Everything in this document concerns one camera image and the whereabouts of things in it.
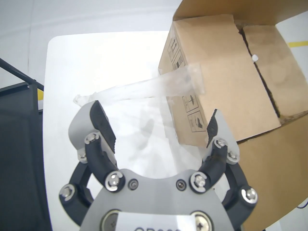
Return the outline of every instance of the black metal frame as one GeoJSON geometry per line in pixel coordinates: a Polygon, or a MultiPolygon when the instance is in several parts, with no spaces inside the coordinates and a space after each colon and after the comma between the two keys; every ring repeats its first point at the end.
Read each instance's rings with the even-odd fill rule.
{"type": "Polygon", "coordinates": [[[6,70],[7,72],[13,74],[14,76],[20,78],[21,80],[27,82],[28,84],[34,84],[37,86],[38,89],[44,91],[44,86],[37,82],[35,79],[27,76],[20,70],[16,69],[14,66],[7,63],[5,60],[0,58],[0,67],[6,70]]]}

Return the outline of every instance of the screw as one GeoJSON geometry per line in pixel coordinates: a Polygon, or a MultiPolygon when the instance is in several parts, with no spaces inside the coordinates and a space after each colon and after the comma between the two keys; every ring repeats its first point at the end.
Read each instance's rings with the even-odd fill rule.
{"type": "Polygon", "coordinates": [[[87,135],[84,139],[84,142],[86,144],[89,144],[90,142],[99,139],[99,134],[98,133],[90,133],[89,135],[87,135]]]}
{"type": "Polygon", "coordinates": [[[220,138],[217,140],[217,144],[220,145],[221,147],[224,147],[227,145],[227,142],[224,139],[220,138]]]}
{"type": "Polygon", "coordinates": [[[209,230],[209,224],[204,217],[196,216],[196,228],[199,231],[207,231],[209,230]]]}
{"type": "Polygon", "coordinates": [[[243,199],[250,204],[255,204],[258,201],[258,194],[253,188],[242,189],[241,194],[243,199]]]}
{"type": "Polygon", "coordinates": [[[114,231],[116,229],[116,224],[118,221],[119,210],[109,211],[103,218],[100,230],[110,230],[114,231]]]}
{"type": "Polygon", "coordinates": [[[195,216],[197,231],[212,231],[212,223],[204,212],[193,212],[195,216]]]}
{"type": "Polygon", "coordinates": [[[72,194],[72,190],[69,187],[65,187],[63,191],[61,191],[61,196],[68,197],[72,194]]]}
{"type": "Polygon", "coordinates": [[[232,160],[237,160],[237,154],[234,153],[234,152],[232,152],[232,151],[230,151],[230,152],[228,153],[228,156],[229,156],[232,160]]]}
{"type": "Polygon", "coordinates": [[[138,181],[136,179],[131,179],[129,182],[128,182],[128,188],[130,190],[135,190],[138,188],[138,181]]]}
{"type": "Polygon", "coordinates": [[[114,174],[109,179],[108,183],[110,186],[117,186],[119,184],[120,178],[118,175],[114,174]]]}
{"type": "Polygon", "coordinates": [[[195,176],[195,185],[198,187],[204,187],[205,186],[205,179],[201,175],[195,176]]]}
{"type": "Polygon", "coordinates": [[[186,182],[182,179],[176,181],[176,188],[180,191],[184,191],[186,189],[186,182]]]}
{"type": "Polygon", "coordinates": [[[78,154],[78,160],[79,160],[80,162],[86,162],[86,161],[87,161],[86,153],[78,154]]]}
{"type": "Polygon", "coordinates": [[[253,188],[246,190],[246,197],[248,199],[256,199],[256,196],[256,191],[253,188]]]}
{"type": "Polygon", "coordinates": [[[105,180],[105,188],[109,191],[118,191],[123,188],[118,188],[118,185],[120,184],[120,179],[124,178],[123,174],[120,171],[112,171],[109,175],[107,175],[106,180],[105,180]]]}
{"type": "Polygon", "coordinates": [[[60,190],[60,196],[64,197],[65,201],[68,201],[72,198],[75,193],[75,187],[72,184],[67,184],[62,187],[60,190]]]}

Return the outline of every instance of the cable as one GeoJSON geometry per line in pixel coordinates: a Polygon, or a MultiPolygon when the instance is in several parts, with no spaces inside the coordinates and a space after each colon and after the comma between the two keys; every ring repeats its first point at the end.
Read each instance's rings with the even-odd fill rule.
{"type": "Polygon", "coordinates": [[[307,205],[308,205],[308,201],[307,201],[307,203],[306,203],[304,206],[297,206],[296,208],[298,208],[298,209],[304,209],[307,205]]]}

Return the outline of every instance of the black panel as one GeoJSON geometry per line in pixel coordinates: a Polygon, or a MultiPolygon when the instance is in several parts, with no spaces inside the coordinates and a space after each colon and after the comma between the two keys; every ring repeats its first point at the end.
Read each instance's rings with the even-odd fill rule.
{"type": "Polygon", "coordinates": [[[37,87],[0,89],[0,230],[51,230],[37,87]]]}

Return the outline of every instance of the white object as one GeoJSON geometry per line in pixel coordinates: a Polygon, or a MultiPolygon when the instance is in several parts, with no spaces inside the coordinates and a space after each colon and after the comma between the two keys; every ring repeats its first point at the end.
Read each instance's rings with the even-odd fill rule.
{"type": "Polygon", "coordinates": [[[115,231],[183,230],[196,231],[195,216],[119,212],[115,231]]]}
{"type": "Polygon", "coordinates": [[[257,60],[259,60],[259,57],[257,55],[252,55],[252,60],[255,63],[257,60]]]}

